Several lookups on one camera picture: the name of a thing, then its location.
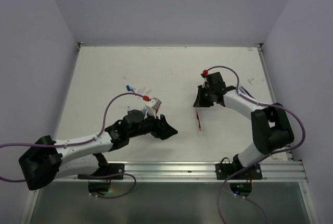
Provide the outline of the red capped clear pen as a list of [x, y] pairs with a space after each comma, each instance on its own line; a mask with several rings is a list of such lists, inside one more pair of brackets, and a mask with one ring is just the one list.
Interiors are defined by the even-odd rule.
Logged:
[[201, 131], [201, 130], [202, 130], [202, 127], [201, 127], [201, 122], [200, 122], [199, 112], [198, 112], [198, 109], [197, 109], [197, 108], [195, 108], [195, 112], [196, 112], [196, 118], [197, 118], [197, 121], [198, 121], [198, 130]]

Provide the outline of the blue patterned pen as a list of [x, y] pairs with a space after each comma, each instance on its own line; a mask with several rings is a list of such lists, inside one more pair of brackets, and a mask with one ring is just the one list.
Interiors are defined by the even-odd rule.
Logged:
[[249, 97], [252, 97], [252, 95], [248, 92], [248, 90], [245, 87], [243, 87], [242, 85], [239, 86], [239, 90], [241, 91], [241, 93], [243, 93]]

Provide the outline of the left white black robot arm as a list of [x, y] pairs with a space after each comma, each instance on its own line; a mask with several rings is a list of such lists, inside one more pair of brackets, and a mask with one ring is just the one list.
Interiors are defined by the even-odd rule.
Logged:
[[151, 134], [166, 140], [177, 133], [164, 115], [144, 117], [141, 111], [131, 110], [102, 133], [58, 141], [43, 136], [19, 158], [19, 165], [29, 190], [41, 189], [55, 179], [68, 176], [100, 179], [117, 173], [104, 153], [127, 146], [137, 136]]

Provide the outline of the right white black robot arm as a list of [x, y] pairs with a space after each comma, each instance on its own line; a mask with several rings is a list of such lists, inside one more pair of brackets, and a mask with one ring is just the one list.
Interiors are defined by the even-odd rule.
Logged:
[[294, 141], [294, 134], [286, 115], [278, 104], [260, 106], [250, 102], [235, 86], [227, 86], [219, 72], [201, 74], [204, 83], [198, 86], [194, 108], [208, 108], [215, 104], [235, 110], [251, 121], [252, 143], [233, 161], [222, 165], [224, 174], [244, 178], [250, 173], [250, 164]]

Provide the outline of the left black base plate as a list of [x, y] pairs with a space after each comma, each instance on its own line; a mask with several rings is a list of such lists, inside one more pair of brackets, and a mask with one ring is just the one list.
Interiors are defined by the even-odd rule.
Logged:
[[107, 180], [122, 180], [123, 173], [125, 169], [125, 164], [123, 163], [107, 163], [106, 165], [99, 168], [99, 176], [110, 176], [116, 175], [114, 177], [108, 177]]

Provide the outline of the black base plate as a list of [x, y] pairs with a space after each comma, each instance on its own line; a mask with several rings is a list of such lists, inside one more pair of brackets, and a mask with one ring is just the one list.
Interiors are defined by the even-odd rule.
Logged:
[[107, 163], [106, 165], [99, 168], [99, 176], [110, 176], [116, 175], [114, 177], [108, 177], [107, 180], [122, 180], [123, 173], [125, 169], [125, 164], [123, 163]]
[[240, 162], [235, 159], [230, 161], [227, 157], [224, 157], [219, 163], [215, 164], [215, 173], [218, 180], [225, 180], [234, 173], [237, 173], [232, 177], [233, 180], [261, 180], [263, 179], [261, 167], [256, 164], [242, 172]]

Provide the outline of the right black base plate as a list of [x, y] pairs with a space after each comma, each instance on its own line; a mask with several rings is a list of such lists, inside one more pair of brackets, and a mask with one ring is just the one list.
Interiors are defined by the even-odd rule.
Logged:
[[219, 163], [215, 164], [215, 173], [218, 180], [225, 180], [234, 173], [237, 173], [232, 177], [233, 180], [261, 180], [263, 179], [261, 167], [256, 164], [242, 172], [240, 162], [235, 159], [230, 161], [227, 157], [224, 157]]

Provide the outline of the aluminium front rail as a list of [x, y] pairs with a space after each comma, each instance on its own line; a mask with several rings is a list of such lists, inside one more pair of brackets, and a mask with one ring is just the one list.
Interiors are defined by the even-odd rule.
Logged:
[[[222, 182], [217, 179], [215, 161], [123, 161], [123, 171], [138, 182]], [[300, 161], [265, 161], [260, 164], [262, 179], [241, 182], [306, 182]]]

